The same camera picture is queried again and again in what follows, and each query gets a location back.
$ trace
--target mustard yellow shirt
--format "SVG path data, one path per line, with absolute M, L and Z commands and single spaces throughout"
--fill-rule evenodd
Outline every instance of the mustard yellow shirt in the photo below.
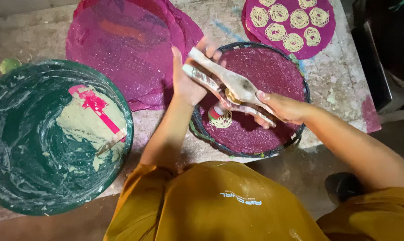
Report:
M 316 223 L 286 188 L 238 162 L 173 177 L 139 164 L 104 240 L 404 241 L 404 188 L 352 198 Z

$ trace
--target stained floor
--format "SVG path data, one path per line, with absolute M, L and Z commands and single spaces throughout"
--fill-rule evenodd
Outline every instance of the stained floor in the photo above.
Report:
M 404 157 L 404 120 L 382 125 L 371 136 Z M 347 172 L 326 147 L 293 150 L 248 164 L 262 175 L 282 184 L 295 194 L 314 219 L 332 211 L 324 180 L 328 175 Z M 102 240 L 118 195 L 93 200 L 73 211 L 55 216 L 23 216 L 0 222 L 0 240 L 72 241 Z

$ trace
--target noodle nest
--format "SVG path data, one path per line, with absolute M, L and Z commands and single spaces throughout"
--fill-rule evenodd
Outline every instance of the noodle nest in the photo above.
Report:
M 258 0 L 261 4 L 265 5 L 266 7 L 272 6 L 276 0 Z
M 287 30 L 280 24 L 269 24 L 264 33 L 271 41 L 281 41 L 287 36 Z
M 303 37 L 306 39 L 307 46 L 317 46 L 321 42 L 319 31 L 314 27 L 309 27 L 305 30 Z
M 303 39 L 297 33 L 290 33 L 282 42 L 284 47 L 290 52 L 297 52 L 303 48 Z
M 324 27 L 326 24 L 328 24 L 330 19 L 328 12 L 322 10 L 321 8 L 312 8 L 309 16 L 312 24 L 317 27 Z
M 309 24 L 309 17 L 303 9 L 297 9 L 290 15 L 292 28 L 304 28 Z
M 288 10 L 282 4 L 275 4 L 269 9 L 269 15 L 275 22 L 284 22 L 288 19 Z
M 306 9 L 316 5 L 316 0 L 299 0 L 301 8 Z
M 253 10 L 251 10 L 249 17 L 251 18 L 253 25 L 256 27 L 266 26 L 269 20 L 269 15 L 266 9 L 259 7 L 253 7 Z

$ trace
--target green bucket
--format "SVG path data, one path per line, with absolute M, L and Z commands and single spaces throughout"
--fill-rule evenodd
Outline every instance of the green bucket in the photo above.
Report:
M 93 86 L 122 111 L 128 135 L 96 172 L 96 150 L 67 137 L 55 119 L 72 100 L 68 89 Z M 118 88 L 98 71 L 71 61 L 25 64 L 0 77 L 0 205 L 27 215 L 70 211 L 94 199 L 119 174 L 134 136 L 132 115 Z M 79 171 L 70 171 L 70 167 Z

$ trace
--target sleeve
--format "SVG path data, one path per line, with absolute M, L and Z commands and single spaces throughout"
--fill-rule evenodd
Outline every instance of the sleeve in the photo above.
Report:
M 404 188 L 354 197 L 317 223 L 332 241 L 404 241 Z
M 166 169 L 138 164 L 123 186 L 104 241 L 153 240 L 165 185 L 172 178 Z

